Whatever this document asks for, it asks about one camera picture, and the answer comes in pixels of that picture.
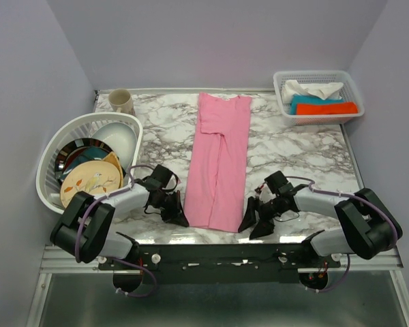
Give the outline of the pink t shirt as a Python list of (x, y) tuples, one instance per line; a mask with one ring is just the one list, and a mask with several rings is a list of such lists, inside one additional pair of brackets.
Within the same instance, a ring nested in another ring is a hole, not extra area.
[(241, 224), (251, 102), (199, 95), (184, 202), (192, 227), (235, 233)]

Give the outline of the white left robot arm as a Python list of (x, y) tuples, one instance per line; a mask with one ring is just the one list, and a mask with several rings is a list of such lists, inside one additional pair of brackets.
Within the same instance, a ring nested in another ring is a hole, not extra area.
[(114, 258), (123, 269), (132, 268), (138, 261), (139, 244), (110, 227), (116, 214), (128, 213), (137, 208), (153, 207), (162, 221), (189, 227), (180, 191), (168, 187), (170, 179), (179, 177), (170, 169), (156, 165), (144, 178), (130, 178), (130, 182), (102, 196), (77, 192), (52, 229), (50, 241), (74, 256), (77, 262), (89, 263), (98, 257)]

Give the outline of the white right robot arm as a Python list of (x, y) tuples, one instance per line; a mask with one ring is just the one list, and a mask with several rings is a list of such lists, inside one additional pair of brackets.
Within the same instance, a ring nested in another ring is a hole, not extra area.
[(274, 220), (288, 211), (317, 213), (339, 221), (339, 227), (321, 230), (301, 243), (300, 259), (304, 265), (317, 266), (329, 255), (355, 254), (370, 260), (394, 248), (403, 236), (402, 227), (380, 198), (369, 188), (356, 193), (339, 193), (314, 188), (314, 181), (301, 178), (294, 186), (290, 178), (277, 171), (263, 182), (273, 195), (267, 202), (260, 200), (262, 188), (247, 200), (247, 208), (238, 231), (251, 228), (250, 239), (269, 236)]

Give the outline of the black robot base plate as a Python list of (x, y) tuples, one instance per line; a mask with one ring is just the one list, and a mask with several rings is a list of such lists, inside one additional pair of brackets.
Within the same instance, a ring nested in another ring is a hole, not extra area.
[(298, 283), (299, 270), (339, 268), (331, 256), (319, 256), (302, 243), (226, 245), (140, 245), (134, 264), (143, 264), (159, 284)]

